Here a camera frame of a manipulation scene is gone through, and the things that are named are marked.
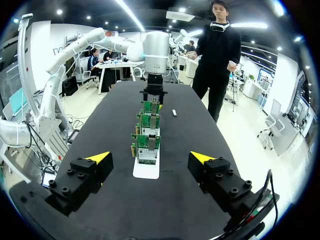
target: white object in hand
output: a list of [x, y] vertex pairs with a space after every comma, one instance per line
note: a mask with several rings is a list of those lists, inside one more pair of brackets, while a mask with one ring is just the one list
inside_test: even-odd
[[237, 64], [234, 62], [234, 61], [229, 61], [229, 64], [231, 65], [231, 67], [236, 67], [237, 66]]

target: white desk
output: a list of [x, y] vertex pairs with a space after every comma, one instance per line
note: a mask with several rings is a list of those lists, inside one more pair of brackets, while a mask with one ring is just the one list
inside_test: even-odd
[[245, 84], [243, 81], [238, 80], [235, 76], [229, 76], [229, 84], [233, 84], [234, 83], [234, 87], [237, 88], [236, 91], [236, 105], [238, 105], [238, 99], [239, 99], [239, 92], [240, 92], [240, 86]]
[[185, 65], [186, 64], [186, 61], [188, 60], [189, 58], [187, 56], [183, 56], [183, 55], [180, 55], [178, 57], [178, 65]]
[[195, 75], [196, 75], [196, 70], [199, 66], [199, 63], [198, 61], [196, 60], [192, 60], [192, 59], [188, 59], [186, 61], [186, 72], [185, 72], [185, 75], [188, 77], [188, 78], [195, 78]]
[[263, 100], [262, 103], [260, 105], [260, 109], [262, 108], [262, 105], [265, 101], [266, 95], [269, 94], [269, 92], [267, 90], [265, 90], [264, 88], [262, 88], [260, 86], [259, 83], [251, 81], [251, 80], [247, 80], [244, 88], [243, 88], [243, 94], [246, 95], [248, 98], [251, 99], [258, 99], [258, 96], [261, 95], [262, 93], [264, 93], [263, 96]]
[[144, 63], [145, 63], [144, 61], [137, 61], [137, 62], [127, 61], [127, 62], [121, 62], [121, 63], [103, 63], [103, 62], [101, 62], [101, 63], [98, 63], [97, 65], [95, 65], [96, 68], [102, 69], [98, 95], [101, 94], [101, 88], [102, 88], [102, 83], [104, 80], [104, 75], [105, 75], [106, 69], [130, 68], [130, 71], [132, 74], [132, 80], [135, 82], [136, 77], [134, 75], [134, 68], [139, 65], [142, 65]]

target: white chair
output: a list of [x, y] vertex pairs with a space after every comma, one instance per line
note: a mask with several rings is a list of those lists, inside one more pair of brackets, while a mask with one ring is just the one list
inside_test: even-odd
[[281, 104], [277, 100], [273, 99], [270, 115], [265, 119], [268, 129], [260, 131], [260, 134], [267, 135], [266, 144], [263, 147], [264, 149], [267, 149], [268, 146], [270, 147], [270, 150], [272, 150], [273, 146], [269, 146], [269, 143], [272, 143], [271, 138], [274, 136], [277, 138], [281, 137], [281, 132], [286, 128], [286, 126], [280, 121], [280, 113]]

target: ceiling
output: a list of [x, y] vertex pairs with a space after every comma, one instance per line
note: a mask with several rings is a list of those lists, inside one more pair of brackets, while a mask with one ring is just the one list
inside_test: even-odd
[[[282, 53], [299, 61], [298, 48], [293, 43], [297, 35], [290, 24], [290, 17], [284, 15], [278, 18], [268, 7], [269, 0], [225, 0], [229, 7], [228, 20], [232, 23], [260, 22], [268, 25], [267, 29], [239, 28], [242, 45], [265, 49], [277, 54], [277, 47], [282, 47]], [[147, 31], [166, 31], [172, 25], [171, 31], [179, 32], [185, 29], [187, 32], [200, 29], [205, 24], [215, 20], [210, 8], [210, 0], [124, 0], [132, 12], [139, 19]], [[177, 21], [172, 23], [166, 19], [167, 11], [178, 12], [180, 7], [186, 8], [186, 13], [195, 15], [190, 22]], [[126, 32], [136, 32], [140, 29], [127, 13], [114, 0], [29, 0], [12, 16], [20, 18], [26, 13], [33, 13], [32, 22], [51, 20], [53, 24], [67, 23], [87, 25], [92, 27], [102, 27], [107, 30], [119, 30]], [[9, 39], [18, 34], [18, 24], [12, 19], [8, 22], [4, 39]], [[243, 47], [242, 51], [253, 54], [271, 62], [276, 63], [277, 57], [269, 53]], [[247, 57], [258, 62], [261, 61], [267, 67], [273, 66], [267, 61], [253, 56]]]

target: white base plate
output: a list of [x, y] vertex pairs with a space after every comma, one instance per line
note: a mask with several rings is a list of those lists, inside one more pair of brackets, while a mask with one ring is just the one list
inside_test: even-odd
[[138, 163], [138, 158], [135, 157], [133, 176], [138, 179], [158, 179], [160, 176], [160, 145], [155, 165], [140, 164]]

